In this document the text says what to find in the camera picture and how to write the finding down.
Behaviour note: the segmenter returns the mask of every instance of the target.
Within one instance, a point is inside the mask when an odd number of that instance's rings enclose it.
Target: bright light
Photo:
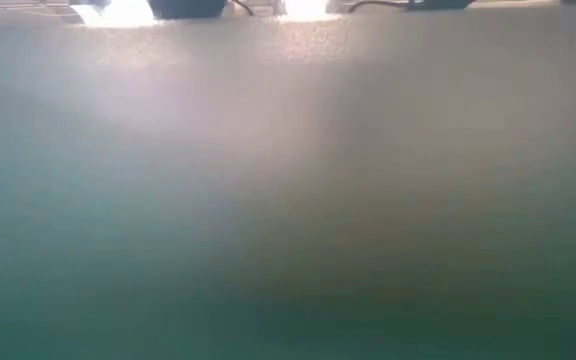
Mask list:
[[[90,26],[137,27],[156,22],[148,0],[112,0],[108,6],[99,10],[89,5],[72,8]]]
[[[326,15],[330,0],[283,0],[286,15],[297,19],[311,19]]]

